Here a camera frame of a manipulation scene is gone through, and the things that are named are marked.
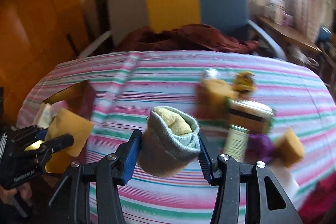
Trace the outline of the person left hand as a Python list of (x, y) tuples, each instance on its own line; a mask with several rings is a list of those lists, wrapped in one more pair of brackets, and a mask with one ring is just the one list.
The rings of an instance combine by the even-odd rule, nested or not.
[(30, 203), (30, 199), (32, 197), (32, 190), (31, 190), (31, 184), (29, 182), (22, 184), (18, 188), (6, 190), (2, 186), (0, 186), (0, 195), (1, 195), (1, 201), (4, 204), (12, 205), (11, 198), (15, 196), (17, 193), (20, 194), (22, 200), (26, 202), (27, 204)]

